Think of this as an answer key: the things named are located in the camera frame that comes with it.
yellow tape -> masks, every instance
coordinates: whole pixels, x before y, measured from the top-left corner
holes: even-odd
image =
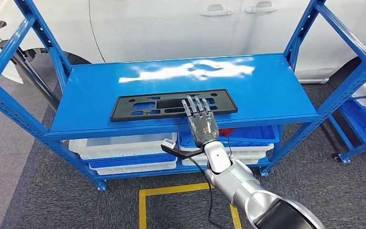
[[[208,189],[208,183],[201,184],[192,184],[192,185],[180,185],[180,186],[172,186],[172,187],[159,187],[159,188],[151,188],[151,189],[143,189],[147,196],[155,196],[155,195],[164,195],[171,193],[179,193],[179,192],[191,192]]]
[[[138,210],[140,214],[140,229],[146,229],[146,189],[140,190]]]
[[[191,192],[208,189],[208,183],[192,184],[192,185],[181,185],[172,187],[159,187],[151,189],[141,189],[139,192],[139,228],[146,229],[146,196],[164,195],[179,192]],[[234,222],[235,229],[242,229],[241,221],[239,219],[238,209],[231,204],[229,205],[232,214],[232,220]]]
[[[232,221],[234,222],[235,229],[242,229],[241,220],[239,219],[238,209],[229,204],[231,208]]]

blue plastic bin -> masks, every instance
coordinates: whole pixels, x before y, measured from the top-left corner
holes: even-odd
[[[173,169],[176,161],[175,156],[167,153],[85,160],[99,175]]]
[[[356,100],[347,100],[344,104],[340,106],[342,112],[346,113],[348,117],[352,118],[355,123],[357,123],[361,128],[353,128],[357,136],[361,141],[366,141],[366,108],[362,106]]]
[[[276,125],[252,126],[237,128],[232,131],[229,137],[231,147],[241,146],[268,146],[280,140]],[[218,138],[225,147],[228,147],[228,138],[221,136]],[[195,147],[190,132],[180,132],[179,142],[183,147]]]

silver robotic arm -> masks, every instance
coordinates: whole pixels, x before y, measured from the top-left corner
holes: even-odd
[[[181,159],[205,153],[208,168],[205,175],[229,200],[244,213],[255,229],[324,229],[323,224],[305,206],[265,190],[252,171],[236,157],[228,157],[221,142],[213,113],[205,99],[202,102],[190,96],[182,104],[188,116],[192,137],[200,150],[194,152],[177,149],[167,139],[162,149]]]

plastic tray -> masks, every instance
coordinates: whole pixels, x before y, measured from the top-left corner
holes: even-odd
[[[237,157],[246,165],[257,164],[259,159],[266,156],[266,152],[273,149],[274,145],[269,144],[268,146],[247,146],[247,147],[231,147],[232,155]],[[180,146],[181,150],[186,151],[194,151],[198,148],[186,148]],[[229,147],[225,148],[226,152],[230,154]],[[192,157],[194,161],[196,161],[199,165],[206,165],[208,162],[207,156],[205,154],[197,155]],[[182,160],[182,165],[184,166],[192,166],[194,163],[189,160],[185,159]]]
[[[177,158],[170,154],[115,157],[87,160],[89,167],[99,175],[136,173],[176,168]]]
[[[164,139],[176,141],[177,133],[132,135],[70,140],[69,150],[82,160],[162,153]]]
[[[259,159],[239,159],[239,160],[241,160],[245,165],[256,165],[259,162]],[[199,166],[206,166],[208,163],[207,158],[198,158],[194,159],[194,161],[196,161]],[[195,164],[191,160],[185,159],[182,160],[182,165],[194,166]]]
[[[366,133],[366,108],[355,100],[348,100],[340,106],[341,110],[354,119]]]
[[[361,142],[366,142],[366,107],[355,100],[346,101],[340,112]]]
[[[229,137],[231,147],[238,146],[268,146],[280,140],[276,125],[252,126],[237,128],[232,131]],[[221,136],[218,141],[224,146],[228,146],[228,138]],[[179,142],[184,147],[195,147],[190,132],[180,132]]]

black cable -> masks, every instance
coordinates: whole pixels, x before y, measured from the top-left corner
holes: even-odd
[[[229,144],[229,137],[228,136],[225,136],[225,137],[228,139],[228,146],[229,146],[229,152],[230,152],[229,158],[231,158],[231,156],[232,156],[231,144]]]
[[[204,175],[205,180],[207,181],[208,184],[208,189],[210,190],[210,209],[208,210],[208,222],[210,222],[212,225],[220,228],[220,229],[224,229],[221,225],[219,225],[218,223],[214,222],[211,220],[211,211],[213,209],[213,191],[211,190],[211,184],[208,181],[207,177],[205,176],[205,172],[204,170],[197,164],[196,161],[194,161],[191,157],[189,157],[189,159],[198,167],[198,169],[201,171],[201,173]]]

